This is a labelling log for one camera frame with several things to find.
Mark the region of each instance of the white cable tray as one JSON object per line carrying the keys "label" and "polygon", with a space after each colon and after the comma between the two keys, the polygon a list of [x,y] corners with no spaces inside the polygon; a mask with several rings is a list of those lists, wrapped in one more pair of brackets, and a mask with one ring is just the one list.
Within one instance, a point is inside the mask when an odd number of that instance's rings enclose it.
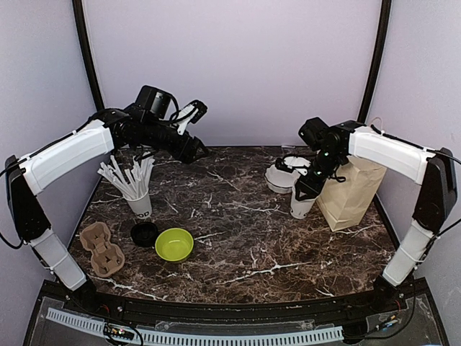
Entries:
{"label": "white cable tray", "polygon": [[[61,311],[53,308],[48,308],[46,319],[79,330],[80,332],[95,335],[97,337],[105,337],[103,334],[104,322],[101,319],[83,317],[69,311]],[[342,341],[344,339],[342,336],[342,327],[287,334],[244,336],[174,334],[156,332],[143,328],[137,328],[137,330],[143,335],[144,345],[146,346],[305,346],[321,345],[326,342]],[[123,338],[113,338],[115,340],[127,342],[127,340]],[[131,341],[131,344],[140,344],[138,335],[135,335],[135,339]]]}

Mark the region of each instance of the black metal pole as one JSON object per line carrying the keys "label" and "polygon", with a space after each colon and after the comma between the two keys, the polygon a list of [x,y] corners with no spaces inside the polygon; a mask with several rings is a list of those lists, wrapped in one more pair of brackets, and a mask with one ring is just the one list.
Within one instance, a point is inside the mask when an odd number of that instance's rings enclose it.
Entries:
{"label": "black metal pole", "polygon": [[363,95],[362,106],[360,106],[359,116],[357,121],[364,123],[367,120],[368,111],[372,103],[373,93],[377,81],[377,75],[380,72],[382,52],[384,51],[384,43],[386,41],[386,34],[388,33],[388,24],[390,17],[390,6],[392,0],[382,0],[380,21],[377,26],[375,50],[373,51],[372,64],[370,66],[370,73],[368,74],[367,85]]}
{"label": "black metal pole", "polygon": [[103,110],[105,106],[101,95],[101,89],[99,88],[98,78],[96,76],[96,69],[93,64],[93,57],[91,56],[83,4],[81,3],[81,0],[72,0],[72,4],[77,34],[79,35],[81,55],[84,59],[86,77],[88,78],[91,94],[93,95],[94,105],[97,110]]}

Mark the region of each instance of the black frame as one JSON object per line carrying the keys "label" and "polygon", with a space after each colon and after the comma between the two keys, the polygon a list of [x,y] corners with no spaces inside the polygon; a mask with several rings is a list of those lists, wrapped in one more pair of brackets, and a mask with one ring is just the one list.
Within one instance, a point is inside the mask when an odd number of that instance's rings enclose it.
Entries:
{"label": "black frame", "polygon": [[[412,280],[407,280],[401,286],[404,297],[400,300],[402,308],[406,308],[405,300],[413,296]],[[425,278],[414,281],[416,295],[426,294],[432,313],[435,318],[437,330],[443,345],[448,345],[447,335],[443,328],[442,320],[432,297]],[[34,310],[27,327],[24,346],[28,346],[32,339],[35,321],[44,297],[64,302],[64,308],[77,312],[81,310],[73,301],[68,301],[66,289],[51,281],[45,280],[39,296],[35,302]],[[375,314],[370,307],[347,307],[350,304],[361,304],[372,299],[372,291],[355,293],[349,296],[323,298],[309,301],[294,301],[290,303],[266,304],[194,304],[194,303],[169,303],[151,301],[146,299],[126,298],[106,293],[98,293],[98,299],[106,304],[111,311],[110,317],[121,320],[134,327],[138,324],[155,326],[159,321],[180,321],[203,324],[262,324],[280,323],[289,321],[304,321],[315,319],[315,323],[334,324],[347,327],[351,324],[363,323],[367,316]],[[395,310],[395,304],[390,302],[385,311]]]}
{"label": "black frame", "polygon": [[388,33],[391,4],[392,0],[382,0],[381,3],[380,21],[377,26],[375,49],[373,50],[373,58],[370,66],[370,72],[368,74],[367,85],[365,86],[362,105],[360,106],[359,115],[357,117],[357,121],[359,123],[365,123],[367,120],[373,94],[375,93],[377,76],[380,72],[382,52],[384,51],[384,44]]}
{"label": "black frame", "polygon": [[79,36],[81,56],[84,60],[86,77],[89,82],[91,94],[93,95],[94,106],[96,110],[103,110],[105,108],[104,100],[102,99],[96,69],[94,68],[93,56],[91,55],[88,32],[86,31],[84,7],[81,0],[72,0],[72,5],[77,34]]}

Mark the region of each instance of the white straw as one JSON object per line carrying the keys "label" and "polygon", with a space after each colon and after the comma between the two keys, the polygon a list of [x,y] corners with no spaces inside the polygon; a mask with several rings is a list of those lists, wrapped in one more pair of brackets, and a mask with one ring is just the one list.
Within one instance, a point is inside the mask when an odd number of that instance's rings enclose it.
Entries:
{"label": "white straw", "polygon": [[100,164],[101,169],[97,172],[112,183],[123,194],[124,198],[136,200],[148,192],[155,159],[148,157],[139,164],[133,158],[133,168],[131,170],[125,169],[125,174],[122,173],[114,156],[111,156],[110,160],[113,166],[102,162]]}

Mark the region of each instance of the white container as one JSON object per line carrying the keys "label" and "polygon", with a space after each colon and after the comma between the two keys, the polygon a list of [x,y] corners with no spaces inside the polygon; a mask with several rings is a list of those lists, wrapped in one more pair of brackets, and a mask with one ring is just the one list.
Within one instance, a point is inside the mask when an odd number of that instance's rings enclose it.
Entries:
{"label": "white container", "polygon": [[304,219],[308,215],[314,202],[315,198],[311,200],[296,200],[296,188],[294,185],[292,186],[290,214],[293,218],[297,218],[300,220]]}
{"label": "white container", "polygon": [[130,200],[125,198],[130,206],[131,210],[136,214],[138,218],[148,218],[152,214],[151,198],[148,191],[137,200]]}
{"label": "white container", "polygon": [[276,193],[290,193],[293,184],[299,177],[300,174],[297,171],[293,171],[293,173],[280,171],[275,168],[274,164],[266,169],[264,175],[267,186]]}

